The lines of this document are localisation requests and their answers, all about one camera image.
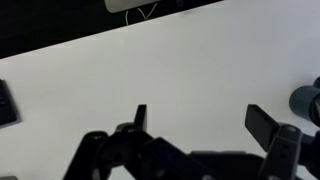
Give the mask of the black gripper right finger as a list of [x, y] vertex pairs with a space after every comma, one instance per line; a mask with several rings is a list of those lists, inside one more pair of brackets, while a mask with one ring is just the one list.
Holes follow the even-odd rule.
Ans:
[[301, 130], [290, 124], [276, 122], [255, 104], [247, 106], [245, 127], [266, 152], [258, 178], [295, 180], [301, 150]]

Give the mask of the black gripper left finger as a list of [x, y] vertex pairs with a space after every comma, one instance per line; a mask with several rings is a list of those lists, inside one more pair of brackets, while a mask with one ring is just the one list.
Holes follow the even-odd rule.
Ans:
[[116, 127], [117, 132], [136, 132], [147, 130], [147, 105], [140, 104], [137, 107], [136, 114], [133, 122], [126, 122]]

